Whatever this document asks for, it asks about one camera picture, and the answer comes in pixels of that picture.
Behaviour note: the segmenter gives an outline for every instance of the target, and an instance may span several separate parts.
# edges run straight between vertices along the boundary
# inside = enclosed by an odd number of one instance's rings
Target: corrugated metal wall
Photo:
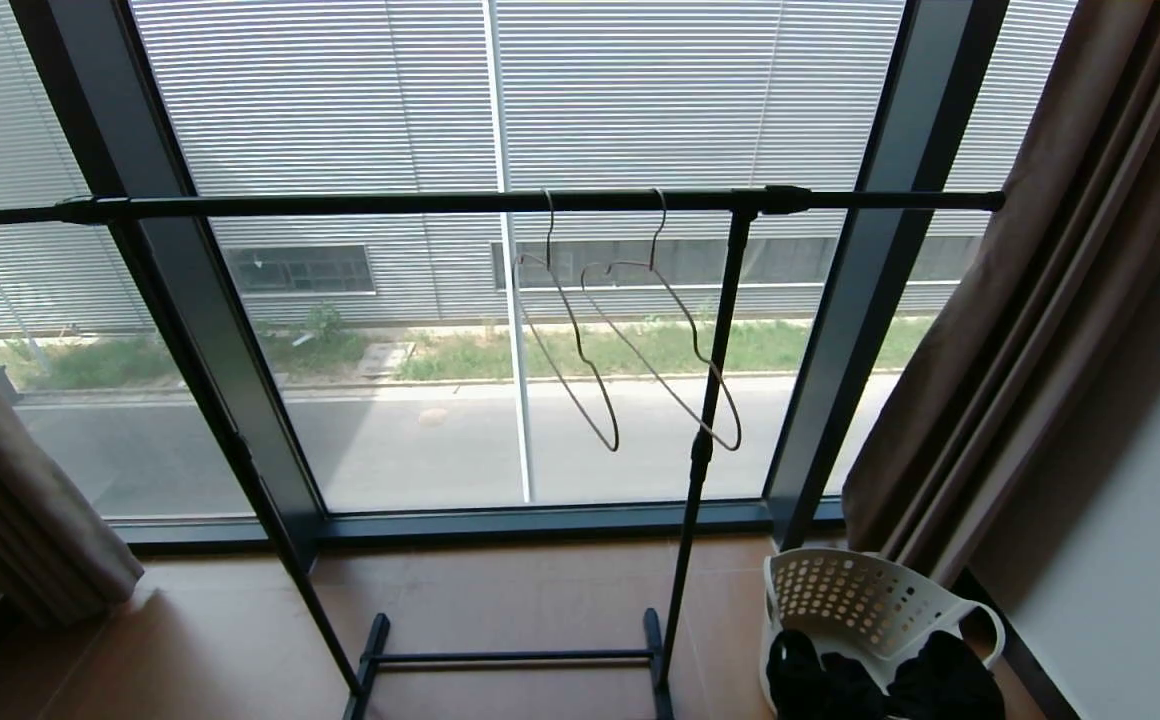
[[[0,0],[0,206],[86,194],[10,6]],[[100,330],[150,325],[104,230],[0,228],[0,333],[16,332],[14,314],[41,333],[70,323]]]
[[[950,188],[998,187],[1015,157],[1073,0],[1013,0]],[[202,192],[494,190],[480,0],[132,0]],[[795,182],[848,190],[873,122],[902,0],[499,0],[507,183],[691,187]],[[0,0],[0,205],[86,192]],[[753,242],[836,237],[842,213],[763,218]],[[515,218],[520,242],[543,238]],[[652,214],[565,214],[556,240],[650,238]],[[984,214],[937,214],[977,237]],[[245,297],[289,323],[333,300],[355,323],[503,318],[494,217],[213,220],[227,247],[362,242],[374,293]],[[0,279],[32,328],[146,323],[104,233],[0,237]],[[662,241],[726,234],[725,214],[674,214]],[[949,283],[913,283],[906,310]],[[684,291],[712,306],[716,291]],[[741,313],[807,314],[818,286],[744,288]],[[524,293],[534,317],[556,297]],[[664,291],[603,292],[616,314],[672,311]],[[0,300],[0,330],[9,329]]]

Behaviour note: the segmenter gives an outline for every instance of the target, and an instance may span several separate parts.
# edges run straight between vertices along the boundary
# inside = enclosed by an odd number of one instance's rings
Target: rack base
[[[371,701],[371,685],[375,676],[389,670],[390,666],[490,666],[492,670],[516,670],[523,664],[551,666],[577,664],[585,667],[624,666],[631,661],[645,662],[652,681],[652,697],[657,701],[657,720],[673,720],[673,701],[668,683],[659,683],[664,663],[664,642],[659,628],[659,614],[652,608],[643,614],[643,632],[647,635],[647,647],[643,650],[510,650],[510,652],[384,652],[389,638],[389,618],[380,612],[371,623],[371,634],[357,666],[360,691],[348,697],[343,720],[365,720],[367,706]]]

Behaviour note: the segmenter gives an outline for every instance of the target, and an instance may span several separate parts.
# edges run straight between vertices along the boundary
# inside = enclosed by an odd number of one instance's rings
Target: curtain fold
[[[1160,263],[1160,3],[1079,3],[1006,191],[842,492],[851,547],[945,584]]]
[[[41,626],[126,601],[144,569],[0,395],[0,589]]]

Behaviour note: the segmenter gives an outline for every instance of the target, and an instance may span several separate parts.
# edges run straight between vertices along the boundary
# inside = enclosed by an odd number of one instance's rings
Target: grass
[[[927,329],[930,318],[897,318],[882,343],[879,369],[902,368]],[[682,323],[630,323],[622,328],[659,373],[702,373],[704,363],[691,352],[690,328]],[[795,372],[807,347],[810,323],[786,320],[753,320],[732,325],[727,342],[727,370]],[[553,362],[567,377],[589,377],[590,370],[577,352],[571,328],[541,329],[541,339]],[[506,330],[480,334],[412,332],[407,340],[415,351],[398,369],[404,381],[455,381],[455,379],[512,377],[510,347]],[[580,330],[585,357],[602,374],[646,374],[647,369],[615,333],[583,327]],[[713,327],[699,327],[699,354],[708,357]],[[525,368],[530,377],[549,377],[553,370],[531,333],[525,333]]]
[[[567,325],[542,328],[541,337],[554,363],[567,377],[590,377],[580,359],[575,336]],[[878,352],[878,369],[902,368],[927,329],[931,318],[897,318]],[[703,373],[705,365],[691,352],[690,328],[682,323],[626,323],[622,327],[630,342],[661,373]],[[767,370],[791,373],[803,361],[810,323],[789,320],[749,320],[731,327],[727,370]],[[291,346],[297,330],[259,327],[256,336],[275,373],[287,373],[288,381],[346,381],[357,379],[357,361],[368,339],[348,330],[334,330]],[[647,369],[615,333],[586,325],[580,332],[585,355],[608,374],[646,374]],[[415,342],[398,372],[400,381],[466,381],[467,379],[512,378],[508,333],[487,328],[480,333],[433,333],[414,330]],[[705,357],[713,344],[713,326],[699,323],[699,354]],[[155,336],[113,339],[89,346],[42,346],[50,373],[42,372],[30,347],[23,341],[0,343],[0,365],[16,387],[26,391],[173,387],[179,371],[167,347]],[[532,378],[552,377],[548,359],[535,337],[525,330],[525,368]]]

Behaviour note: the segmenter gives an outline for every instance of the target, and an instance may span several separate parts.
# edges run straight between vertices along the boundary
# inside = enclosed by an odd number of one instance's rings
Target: glass pane
[[[498,188],[479,0],[132,8],[202,192]],[[495,214],[211,227],[331,510],[521,502]]]
[[[87,192],[0,0],[0,208]],[[0,228],[0,388],[106,518],[251,515],[104,230]]]
[[[744,187],[798,183],[851,190],[877,111],[902,0],[827,3],[535,3],[501,0],[503,126],[515,190],[549,187]],[[762,492],[793,373],[807,342],[844,213],[815,211],[754,224],[745,254],[727,378],[744,424],[737,452],[715,452],[705,497]],[[654,213],[561,214],[554,270],[575,286],[583,266],[647,259]],[[670,214],[657,268],[712,344],[726,214]],[[548,218],[513,219],[539,254]],[[583,247],[583,260],[577,252]],[[695,410],[706,365],[686,315],[645,270],[602,268],[589,292]],[[563,372],[599,427],[604,409],[580,361],[561,300],[543,270],[522,292]],[[611,454],[553,381],[529,337],[530,421],[542,502],[681,500],[694,421],[652,381],[638,356],[577,290],[586,355],[609,378],[621,449]],[[735,429],[720,407],[717,432]]]
[[[1008,5],[947,190],[993,190],[1006,181],[1075,3],[1076,0],[1013,0]],[[882,342],[824,495],[841,493],[856,454],[914,348],[976,259],[988,218],[986,213],[956,210],[941,210],[931,218],[899,313]]]

